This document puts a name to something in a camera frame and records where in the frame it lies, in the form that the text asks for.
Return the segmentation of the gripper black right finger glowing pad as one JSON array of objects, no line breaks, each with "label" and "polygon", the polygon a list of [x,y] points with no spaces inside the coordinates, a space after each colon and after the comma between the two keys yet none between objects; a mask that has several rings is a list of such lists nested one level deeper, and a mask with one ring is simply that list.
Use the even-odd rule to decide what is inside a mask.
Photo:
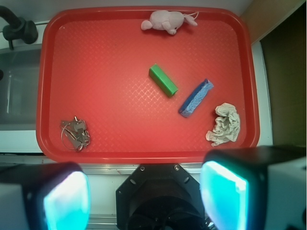
[{"label": "gripper black right finger glowing pad", "polygon": [[304,230],[307,150],[297,146],[212,150],[201,167],[200,193],[219,230]]}]

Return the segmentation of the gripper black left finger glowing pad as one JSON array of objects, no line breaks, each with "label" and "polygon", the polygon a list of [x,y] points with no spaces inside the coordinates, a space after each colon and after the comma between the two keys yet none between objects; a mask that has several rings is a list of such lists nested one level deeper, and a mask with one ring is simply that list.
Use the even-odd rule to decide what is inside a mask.
[{"label": "gripper black left finger glowing pad", "polygon": [[89,179],[73,162],[0,167],[2,230],[85,230]]}]

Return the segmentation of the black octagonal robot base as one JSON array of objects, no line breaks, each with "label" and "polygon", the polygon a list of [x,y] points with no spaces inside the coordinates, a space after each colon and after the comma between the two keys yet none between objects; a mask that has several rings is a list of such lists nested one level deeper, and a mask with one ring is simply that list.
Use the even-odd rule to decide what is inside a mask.
[{"label": "black octagonal robot base", "polygon": [[179,164],[141,164],[116,190],[120,230],[208,230],[200,184]]}]

